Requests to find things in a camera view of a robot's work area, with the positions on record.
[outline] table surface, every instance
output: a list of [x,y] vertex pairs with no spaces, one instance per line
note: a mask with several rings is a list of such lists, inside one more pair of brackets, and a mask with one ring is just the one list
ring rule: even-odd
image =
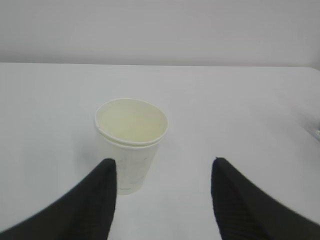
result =
[[320,71],[0,63],[0,231],[97,165],[94,112],[115,98],[159,106],[169,130],[143,187],[117,197],[110,240],[221,239],[215,157],[320,223],[320,143],[307,131],[320,121]]

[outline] paper cup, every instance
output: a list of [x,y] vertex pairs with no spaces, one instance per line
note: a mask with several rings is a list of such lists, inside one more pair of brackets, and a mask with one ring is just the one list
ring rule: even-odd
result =
[[99,107],[94,121],[100,159],[116,162],[118,194],[137,191],[167,132],[167,117],[150,103],[120,98]]

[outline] white wall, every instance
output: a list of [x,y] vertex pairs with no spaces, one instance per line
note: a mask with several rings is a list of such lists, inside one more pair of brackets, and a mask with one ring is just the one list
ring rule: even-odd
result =
[[320,68],[320,0],[0,0],[0,62]]

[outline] white paper cup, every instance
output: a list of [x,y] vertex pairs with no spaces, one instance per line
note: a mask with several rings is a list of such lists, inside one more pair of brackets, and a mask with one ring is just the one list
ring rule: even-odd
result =
[[137,191],[167,132],[167,117],[145,101],[119,98],[99,107],[94,121],[100,159],[116,162],[118,194]]

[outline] stacked paper cup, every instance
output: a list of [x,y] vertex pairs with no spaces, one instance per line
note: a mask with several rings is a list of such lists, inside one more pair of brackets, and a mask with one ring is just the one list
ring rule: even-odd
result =
[[167,117],[145,101],[119,98],[99,107],[94,120],[100,159],[116,162],[118,194],[137,191],[167,132]]

